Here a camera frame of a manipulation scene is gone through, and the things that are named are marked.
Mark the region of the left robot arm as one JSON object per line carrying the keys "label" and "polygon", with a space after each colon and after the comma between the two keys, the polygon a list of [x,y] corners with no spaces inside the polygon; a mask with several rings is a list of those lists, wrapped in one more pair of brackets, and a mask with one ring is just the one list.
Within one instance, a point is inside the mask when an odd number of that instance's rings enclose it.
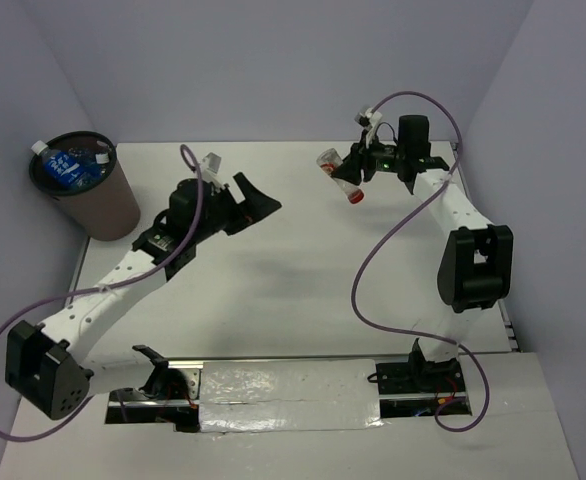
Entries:
{"label": "left robot arm", "polygon": [[98,355],[93,347],[138,302],[168,283],[196,255],[199,243],[223,232],[235,235],[281,209],[243,173],[234,180],[236,201],[213,180],[180,182],[169,206],[133,243],[91,295],[37,325],[21,321],[7,335],[5,381],[52,420],[74,412],[88,397],[133,388],[146,398],[169,385],[168,360],[147,345]]}

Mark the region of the blue label bottle white cap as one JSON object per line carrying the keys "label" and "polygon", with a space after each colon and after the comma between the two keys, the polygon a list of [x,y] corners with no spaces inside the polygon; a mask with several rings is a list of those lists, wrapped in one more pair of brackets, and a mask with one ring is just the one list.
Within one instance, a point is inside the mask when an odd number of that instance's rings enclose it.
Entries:
{"label": "blue label bottle white cap", "polygon": [[93,180],[100,180],[108,170],[110,151],[104,146],[98,150],[74,147],[69,150],[69,155],[83,166]]}

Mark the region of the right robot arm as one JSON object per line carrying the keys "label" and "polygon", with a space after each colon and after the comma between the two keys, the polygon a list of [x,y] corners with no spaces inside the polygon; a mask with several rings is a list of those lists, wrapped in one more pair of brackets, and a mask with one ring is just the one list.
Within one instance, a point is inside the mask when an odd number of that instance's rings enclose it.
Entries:
{"label": "right robot arm", "polygon": [[436,287],[448,311],[447,329],[433,337],[439,343],[435,357],[425,356],[420,345],[413,344],[406,366],[380,366],[369,380],[383,394],[457,391],[457,355],[466,337],[483,312],[510,291],[512,230],[481,214],[455,182],[453,165],[433,154],[427,117],[400,117],[390,144],[377,134],[380,113],[368,109],[356,120],[363,128],[360,139],[332,171],[332,177],[358,186],[377,173],[396,175],[419,200],[418,209],[429,212],[437,222],[445,240]]}

